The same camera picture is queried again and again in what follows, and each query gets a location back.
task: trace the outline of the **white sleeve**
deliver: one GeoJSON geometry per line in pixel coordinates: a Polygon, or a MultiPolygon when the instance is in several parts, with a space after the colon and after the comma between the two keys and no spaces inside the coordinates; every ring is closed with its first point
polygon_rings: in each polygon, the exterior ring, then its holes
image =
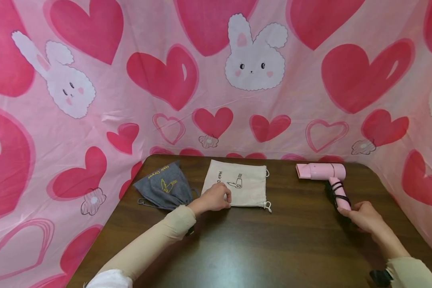
{"type": "Polygon", "coordinates": [[[388,261],[392,288],[432,288],[432,272],[421,260],[401,257],[388,261]]]}
{"type": "Polygon", "coordinates": [[[119,269],[107,270],[96,275],[85,288],[132,288],[132,280],[119,269]]]}

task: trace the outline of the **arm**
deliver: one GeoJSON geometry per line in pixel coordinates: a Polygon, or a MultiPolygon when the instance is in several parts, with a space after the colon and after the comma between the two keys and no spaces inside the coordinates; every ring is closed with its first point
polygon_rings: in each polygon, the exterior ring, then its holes
{"type": "Polygon", "coordinates": [[[338,208],[364,232],[370,233],[388,259],[387,271],[391,274],[392,288],[432,288],[432,273],[422,261],[412,258],[392,229],[384,222],[371,203],[355,204],[354,210],[338,208]]]}
{"type": "Polygon", "coordinates": [[[162,221],[133,240],[99,270],[86,288],[132,287],[136,280],[165,248],[182,240],[195,224],[195,218],[208,210],[230,208],[231,192],[223,184],[213,185],[202,197],[188,206],[179,206],[162,221]],[[122,283],[117,286],[107,284],[122,283]]]}

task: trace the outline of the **yellow hair dryer print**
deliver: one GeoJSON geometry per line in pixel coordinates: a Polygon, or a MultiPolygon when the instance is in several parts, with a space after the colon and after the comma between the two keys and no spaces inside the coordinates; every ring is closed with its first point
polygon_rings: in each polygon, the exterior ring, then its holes
{"type": "Polygon", "coordinates": [[[173,186],[177,183],[177,180],[171,181],[170,184],[165,183],[165,180],[162,179],[160,182],[162,184],[162,191],[165,193],[170,193],[171,189],[173,189],[173,186]]]}

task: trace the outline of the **drawstring bag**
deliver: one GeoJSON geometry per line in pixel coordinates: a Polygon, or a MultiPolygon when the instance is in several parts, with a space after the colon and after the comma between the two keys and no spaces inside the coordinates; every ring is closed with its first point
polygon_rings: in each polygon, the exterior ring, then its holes
{"type": "Polygon", "coordinates": [[[270,213],[271,203],[266,199],[266,166],[224,163],[211,160],[202,194],[214,183],[223,182],[232,192],[231,206],[262,207],[270,213]]]}
{"type": "Polygon", "coordinates": [[[158,209],[174,210],[192,202],[189,182],[179,168],[179,161],[164,166],[134,183],[142,195],[138,204],[158,209]]]}

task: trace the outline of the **gray drawstring bag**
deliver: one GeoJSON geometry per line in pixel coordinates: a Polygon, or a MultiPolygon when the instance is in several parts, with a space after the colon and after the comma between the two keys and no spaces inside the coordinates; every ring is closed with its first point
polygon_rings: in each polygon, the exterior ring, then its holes
{"type": "Polygon", "coordinates": [[[192,202],[192,189],[179,168],[179,161],[168,164],[134,183],[142,195],[138,204],[158,209],[174,210],[192,202]],[[153,205],[144,203],[149,200],[153,205]]]}

